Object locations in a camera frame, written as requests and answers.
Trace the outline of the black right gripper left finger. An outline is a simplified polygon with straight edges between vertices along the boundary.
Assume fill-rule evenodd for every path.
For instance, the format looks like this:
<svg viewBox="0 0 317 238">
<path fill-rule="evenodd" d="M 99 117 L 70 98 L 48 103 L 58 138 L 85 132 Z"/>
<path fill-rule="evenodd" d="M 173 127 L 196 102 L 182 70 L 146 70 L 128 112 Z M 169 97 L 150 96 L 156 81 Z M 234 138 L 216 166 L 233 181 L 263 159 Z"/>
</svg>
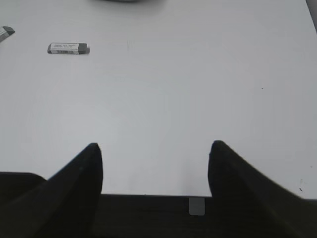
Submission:
<svg viewBox="0 0 317 238">
<path fill-rule="evenodd" d="M 101 150 L 89 144 L 50 179 L 1 172 L 2 238 L 89 238 L 103 184 Z"/>
</svg>

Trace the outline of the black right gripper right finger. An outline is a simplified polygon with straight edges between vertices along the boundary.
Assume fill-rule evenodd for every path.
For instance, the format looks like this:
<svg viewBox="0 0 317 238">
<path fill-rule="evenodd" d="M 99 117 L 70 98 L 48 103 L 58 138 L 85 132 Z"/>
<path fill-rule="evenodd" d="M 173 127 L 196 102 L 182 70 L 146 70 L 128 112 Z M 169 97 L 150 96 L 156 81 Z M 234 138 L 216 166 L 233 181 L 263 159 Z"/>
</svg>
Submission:
<svg viewBox="0 0 317 238">
<path fill-rule="evenodd" d="M 208 182 L 226 238 L 317 236 L 317 201 L 283 188 L 221 140 L 211 146 Z"/>
</svg>

